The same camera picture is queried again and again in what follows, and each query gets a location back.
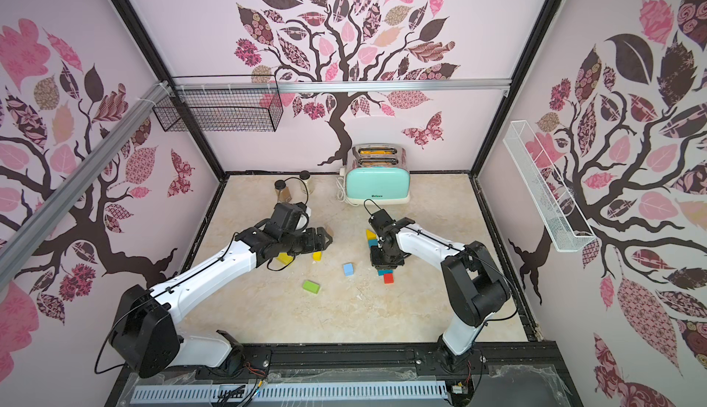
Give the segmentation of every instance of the black frame edge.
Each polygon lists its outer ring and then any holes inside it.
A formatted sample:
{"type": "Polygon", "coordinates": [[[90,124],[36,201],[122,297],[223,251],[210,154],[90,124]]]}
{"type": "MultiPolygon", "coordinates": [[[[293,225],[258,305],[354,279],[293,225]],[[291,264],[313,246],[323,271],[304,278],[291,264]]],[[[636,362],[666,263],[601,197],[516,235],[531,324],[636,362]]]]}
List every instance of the black frame edge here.
{"type": "MultiPolygon", "coordinates": [[[[172,79],[172,75],[169,73],[167,66],[160,57],[160,54],[155,48],[155,44],[152,42],[152,39],[150,39],[150,36],[147,34],[147,31],[135,12],[135,9],[132,4],[130,4],[130,0],[110,1],[115,7],[115,10],[118,12],[118,15],[122,19],[123,23],[128,28],[130,35],[133,40],[135,40],[135,43],[140,51],[143,53],[147,64],[153,70],[155,76],[158,80],[166,81],[172,88],[172,91],[175,91],[175,81],[172,79]]],[[[207,138],[202,133],[196,120],[194,120],[189,107],[184,104],[178,96],[170,96],[170,98],[177,111],[179,111],[184,124],[187,126],[187,129],[189,129],[191,137],[194,138],[194,142],[199,147],[201,154],[204,155],[204,158],[211,167],[211,170],[214,171],[214,175],[217,176],[219,181],[225,179],[224,169],[218,162],[214,150],[211,149],[207,138]]]]}
{"type": "Polygon", "coordinates": [[[499,108],[496,110],[496,115],[493,117],[493,121],[489,127],[489,131],[486,133],[486,137],[483,138],[483,143],[479,154],[476,155],[476,160],[472,165],[472,175],[479,175],[482,171],[483,164],[490,154],[491,147],[499,136],[501,129],[503,128],[503,123],[506,121],[508,112],[510,111],[513,102],[516,100],[516,96],[520,91],[520,87],[525,81],[528,69],[535,59],[540,44],[542,43],[545,33],[547,32],[552,20],[560,8],[562,0],[545,0],[540,10],[540,14],[533,25],[532,31],[528,41],[525,43],[525,48],[523,48],[523,53],[520,54],[518,59],[518,64],[513,71],[513,76],[511,77],[510,89],[508,90],[508,95],[506,95],[499,104],[499,108]]]}

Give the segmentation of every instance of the yellow block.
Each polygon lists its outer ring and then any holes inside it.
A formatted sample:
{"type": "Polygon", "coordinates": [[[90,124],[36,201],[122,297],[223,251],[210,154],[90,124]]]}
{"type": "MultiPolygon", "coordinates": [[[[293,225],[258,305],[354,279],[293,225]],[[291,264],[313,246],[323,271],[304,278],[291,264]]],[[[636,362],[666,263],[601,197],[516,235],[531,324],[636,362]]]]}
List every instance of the yellow block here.
{"type": "Polygon", "coordinates": [[[284,252],[280,253],[277,256],[277,261],[279,261],[280,263],[283,263],[285,266],[287,266],[289,263],[292,263],[292,260],[294,260],[294,259],[295,259],[294,257],[289,256],[287,253],[284,253],[284,252]]]}

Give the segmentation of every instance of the pink wall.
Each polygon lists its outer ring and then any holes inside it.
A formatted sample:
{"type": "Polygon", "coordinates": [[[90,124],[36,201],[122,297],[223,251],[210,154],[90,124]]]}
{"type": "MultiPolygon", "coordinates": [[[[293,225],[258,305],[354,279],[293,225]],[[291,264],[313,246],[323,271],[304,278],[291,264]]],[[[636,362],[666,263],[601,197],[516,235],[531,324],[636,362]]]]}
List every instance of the pink wall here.
{"type": "MultiPolygon", "coordinates": [[[[10,239],[155,77],[108,0],[0,4],[0,238],[10,239]]],[[[117,371],[95,376],[93,363],[119,296],[180,268],[216,184],[188,134],[146,121],[0,290],[3,405],[105,402],[117,371]]],[[[109,348],[101,368],[120,362],[109,348]]]]}
{"type": "Polygon", "coordinates": [[[587,406],[705,403],[706,42],[707,0],[567,0],[509,119],[574,190],[598,236],[581,252],[555,251],[500,140],[482,171],[587,406]]]}

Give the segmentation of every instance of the wire basket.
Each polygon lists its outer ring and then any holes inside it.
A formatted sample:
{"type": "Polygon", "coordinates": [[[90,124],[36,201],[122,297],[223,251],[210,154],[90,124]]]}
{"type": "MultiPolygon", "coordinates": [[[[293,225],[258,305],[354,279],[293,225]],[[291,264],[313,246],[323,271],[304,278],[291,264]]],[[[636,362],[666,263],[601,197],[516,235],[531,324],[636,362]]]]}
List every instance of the wire basket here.
{"type": "Polygon", "coordinates": [[[542,172],[538,169],[536,161],[540,157],[547,157],[549,161],[550,158],[530,128],[530,124],[525,120],[510,122],[506,137],[503,138],[503,144],[506,145],[511,158],[513,158],[557,252],[577,252],[588,243],[594,241],[597,236],[594,234],[592,227],[589,226],[586,217],[577,205],[570,188],[565,184],[563,176],[557,167],[549,163],[549,166],[544,168],[553,169],[553,176],[561,184],[561,187],[555,193],[550,190],[542,172]],[[525,146],[526,143],[533,141],[541,148],[540,154],[535,158],[528,153],[525,146]],[[572,209],[579,211],[583,219],[583,227],[572,228],[572,225],[570,225],[563,211],[563,208],[568,208],[569,205],[572,205],[572,209]]]}
{"type": "MultiPolygon", "coordinates": [[[[174,95],[191,111],[201,130],[277,130],[283,113],[277,84],[232,85],[181,85],[174,95]]],[[[170,97],[158,102],[153,111],[164,131],[188,130],[170,97]]]]}

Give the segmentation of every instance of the green block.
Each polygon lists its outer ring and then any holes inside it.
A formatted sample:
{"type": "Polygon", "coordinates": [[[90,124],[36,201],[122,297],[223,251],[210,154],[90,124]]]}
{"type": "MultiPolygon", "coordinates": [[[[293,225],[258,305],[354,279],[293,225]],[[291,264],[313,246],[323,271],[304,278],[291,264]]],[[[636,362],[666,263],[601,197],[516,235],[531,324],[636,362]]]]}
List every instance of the green block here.
{"type": "Polygon", "coordinates": [[[312,283],[309,280],[305,280],[305,283],[302,285],[302,288],[312,292],[313,294],[319,293],[319,285],[317,283],[312,283]]]}

